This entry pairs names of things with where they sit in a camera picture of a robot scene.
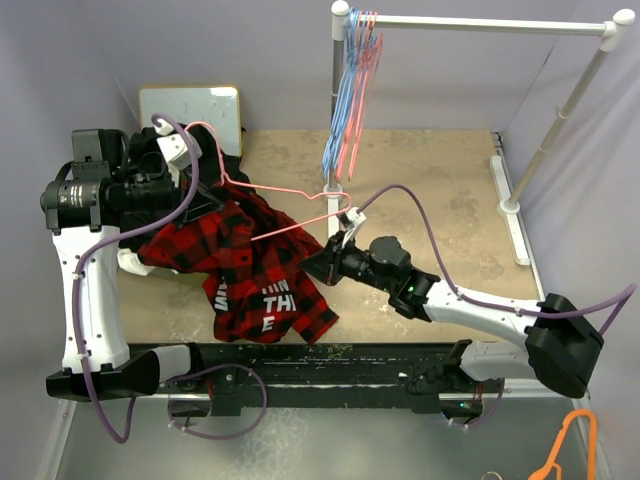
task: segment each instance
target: wooden table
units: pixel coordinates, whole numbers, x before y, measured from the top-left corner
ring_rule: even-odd
[[[320,162],[328,132],[263,130],[247,132],[242,169],[251,181],[322,191]],[[495,155],[489,131],[369,130],[364,132],[354,181],[343,181],[354,205],[362,204],[389,183],[410,187],[432,222],[443,258],[454,281],[487,293],[537,298],[530,268],[514,263],[507,230],[496,212],[498,197],[489,158]],[[260,192],[274,207],[298,221],[326,213],[326,201]],[[382,235],[395,235],[413,264],[440,274],[418,210],[398,190],[383,195],[367,211],[358,245],[368,247]],[[327,222],[308,231],[321,244]],[[119,277],[120,307],[130,343],[216,342],[213,310],[204,291],[176,282]],[[387,295],[344,279],[335,287],[320,286],[340,320],[322,342],[448,342],[461,338],[490,339],[480,332],[449,324],[407,320],[387,305]],[[290,331],[283,342],[302,342]]]

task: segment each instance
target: white wall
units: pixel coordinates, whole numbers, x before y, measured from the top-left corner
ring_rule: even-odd
[[[248,128],[328,128],[332,0],[80,0],[129,101],[235,84]],[[565,20],[576,0],[362,0],[380,13]],[[371,128],[503,130],[555,37],[387,30]]]
[[[638,0],[580,0],[573,20],[602,21]],[[507,130],[506,155],[519,179],[597,47],[597,40],[556,44]],[[640,25],[609,55],[539,175],[522,199],[524,221],[548,291],[580,306],[640,280]],[[593,405],[615,478],[638,478],[640,293],[605,337],[591,382]],[[594,316],[600,324],[603,316]]]
[[[0,463],[35,478],[56,412],[62,287],[40,193],[71,158],[72,129],[131,130],[132,115],[69,1],[0,2]]]

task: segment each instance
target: red plaid shirt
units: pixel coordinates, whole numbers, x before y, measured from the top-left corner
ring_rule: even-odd
[[[225,186],[215,195],[225,200],[223,210],[182,228],[167,225],[138,250],[142,263],[208,273],[203,287],[219,340],[273,343],[293,327],[306,342],[316,342],[338,316],[298,262],[320,244],[302,228],[252,242],[296,222],[255,193]]]

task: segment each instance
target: white rack pole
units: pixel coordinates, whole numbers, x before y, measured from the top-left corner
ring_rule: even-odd
[[[471,32],[547,33],[553,35],[602,36],[604,23],[539,22],[528,20],[490,20],[476,18],[411,17],[378,15],[376,28],[422,28]]]
[[[633,24],[634,20],[635,13],[633,12],[633,10],[624,9],[620,10],[613,16],[613,21],[605,23],[607,30],[602,36],[600,47],[591,59],[591,62],[589,62],[589,65],[582,74],[582,77],[580,77],[580,80],[578,80],[578,83],[574,87],[573,92],[571,92],[571,95],[569,96],[567,102],[560,110],[558,110],[553,125],[551,125],[551,128],[549,128],[549,131],[544,137],[544,140],[542,140],[540,147],[533,155],[533,158],[527,166],[527,170],[520,179],[520,182],[518,183],[516,188],[513,190],[513,193],[508,200],[502,200],[500,202],[499,208],[500,210],[502,210],[502,213],[513,214],[517,213],[520,210],[520,206],[518,204],[520,196],[524,192],[525,188],[527,188],[527,185],[529,185],[529,183],[531,182],[531,179],[538,171],[538,168],[540,168],[542,161],[549,154],[549,151],[560,135],[560,132],[562,132],[562,129],[567,123],[567,120],[569,120],[569,117],[582,98],[582,95],[591,84],[591,81],[598,73],[598,70],[600,70],[600,67],[604,63],[604,60],[607,58],[607,55],[620,42],[620,40],[622,39],[622,35],[624,35],[624,32],[627,30],[627,28],[631,24]]]
[[[349,4],[344,0],[333,2],[331,6],[332,24],[331,37],[333,38],[333,77],[331,81],[331,119],[336,110],[336,101],[338,100],[338,90],[340,89],[340,80],[342,79],[342,70],[344,68],[344,22],[349,13]],[[335,169],[329,169],[329,178],[324,186],[325,193],[342,192],[342,186],[338,183]],[[327,195],[327,213],[334,214],[340,210],[340,196]],[[335,215],[328,219],[328,235],[335,234],[340,229],[340,222]]]

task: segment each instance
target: clothing rack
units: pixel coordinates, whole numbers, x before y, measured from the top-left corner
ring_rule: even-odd
[[[331,116],[336,106],[338,88],[344,68],[344,41],[345,41],[345,20],[349,13],[349,4],[344,0],[337,0],[331,6],[333,38],[333,76],[331,88]],[[571,95],[561,109],[557,110],[556,119],[549,128],[540,147],[533,155],[527,169],[516,187],[511,191],[507,180],[506,170],[502,158],[494,156],[491,159],[491,169],[498,190],[500,202],[498,212],[504,217],[507,230],[511,236],[513,253],[516,263],[520,265],[530,265],[528,250],[518,213],[520,212],[520,197],[527,188],[531,179],[540,168],[545,157],[553,147],[556,139],[562,131],[567,120],[573,113],[576,105],[582,98],[589,84],[600,70],[606,57],[618,45],[624,32],[633,24],[635,13],[633,10],[623,9],[618,11],[612,20],[603,23],[575,23],[575,22],[544,22],[528,20],[491,20],[473,18],[443,18],[443,17],[416,17],[402,15],[377,15],[375,28],[403,28],[403,29],[424,29],[424,30],[454,30],[454,31],[474,31],[474,32],[502,32],[502,33],[527,33],[527,34],[554,34],[554,35],[583,35],[599,36],[600,45],[593,58],[587,65],[584,73],[578,80]],[[325,192],[341,192],[342,187],[338,183],[333,169],[329,174]],[[338,211],[339,197],[328,197],[329,213]],[[339,228],[338,220],[335,217],[329,218],[329,235],[335,233]]]

